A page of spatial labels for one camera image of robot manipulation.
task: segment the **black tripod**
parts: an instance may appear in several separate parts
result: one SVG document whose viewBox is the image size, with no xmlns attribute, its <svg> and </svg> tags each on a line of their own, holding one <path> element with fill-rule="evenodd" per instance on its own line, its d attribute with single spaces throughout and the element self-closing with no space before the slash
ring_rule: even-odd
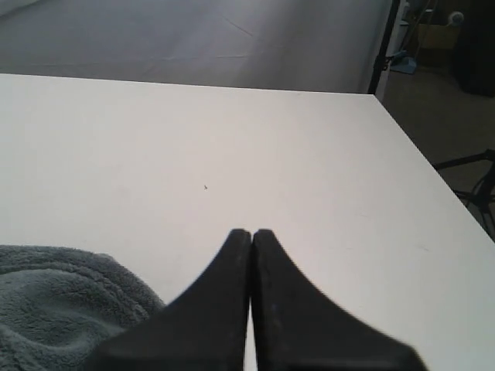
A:
<svg viewBox="0 0 495 371">
<path fill-rule="evenodd" d="M 495 187 L 495 151 L 492 149 L 487 149 L 484 153 L 441 162 L 433 165 L 433 167 L 436 170 L 442 170 L 444 168 L 472 164 L 473 162 L 482 160 L 490 161 L 492 165 L 490 166 L 488 172 L 482 176 L 478 182 L 476 182 L 471 192 L 458 191 L 456 189 L 453 189 L 453 192 L 460 199 L 466 201 L 467 208 L 469 208 L 470 205 L 474 205 L 478 208 L 480 211 L 483 228 L 489 236 L 494 238 L 495 236 L 493 233 L 495 233 L 495 219 L 493 218 L 493 214 L 490 210 L 490 204 L 495 202 L 495 196 L 492 196 L 492 190 Z"/>
</svg>

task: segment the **black pole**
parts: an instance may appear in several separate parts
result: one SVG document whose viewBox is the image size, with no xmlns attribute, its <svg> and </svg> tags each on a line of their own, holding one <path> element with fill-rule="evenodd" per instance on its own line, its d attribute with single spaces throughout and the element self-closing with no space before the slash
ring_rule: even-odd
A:
<svg viewBox="0 0 495 371">
<path fill-rule="evenodd" d="M 374 61 L 373 75 L 371 76 L 370 86 L 368 87 L 368 94 L 376 94 L 378 83 L 380 83 L 381 73 L 387 68 L 387 49 L 390 44 L 390 38 L 392 37 L 392 31 L 394 31 L 395 19 L 401 5 L 401 0 L 392 0 L 390 12 L 388 13 L 387 25 L 385 26 L 384 37 L 381 40 L 380 51 L 377 58 Z"/>
</svg>

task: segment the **gray fleece cloth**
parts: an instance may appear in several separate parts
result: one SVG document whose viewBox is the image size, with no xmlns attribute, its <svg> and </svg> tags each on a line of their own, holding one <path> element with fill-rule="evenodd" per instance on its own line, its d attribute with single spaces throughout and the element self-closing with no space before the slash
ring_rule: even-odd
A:
<svg viewBox="0 0 495 371">
<path fill-rule="evenodd" d="M 0 245 L 0 370 L 82 369 L 162 301 L 108 255 Z"/>
</svg>

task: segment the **floor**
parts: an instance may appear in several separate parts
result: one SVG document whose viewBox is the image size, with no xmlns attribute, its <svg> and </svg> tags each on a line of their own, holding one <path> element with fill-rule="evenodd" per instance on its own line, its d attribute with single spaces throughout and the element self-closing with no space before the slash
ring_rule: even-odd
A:
<svg viewBox="0 0 495 371">
<path fill-rule="evenodd" d="M 391 73 L 383 103 L 431 163 L 495 149 L 495 98 L 463 93 L 445 72 Z M 470 191 L 488 166 L 464 165 L 442 177 Z"/>
</svg>

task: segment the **white table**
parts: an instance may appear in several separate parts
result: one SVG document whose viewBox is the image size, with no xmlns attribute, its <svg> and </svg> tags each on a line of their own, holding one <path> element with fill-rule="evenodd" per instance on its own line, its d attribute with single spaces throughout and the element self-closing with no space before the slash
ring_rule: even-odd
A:
<svg viewBox="0 0 495 371">
<path fill-rule="evenodd" d="M 374 97 L 13 75 L 0 94 L 0 243 L 109 253 L 171 301 L 231 228 L 271 228 L 431 371 L 495 365 L 495 246 Z"/>
</svg>

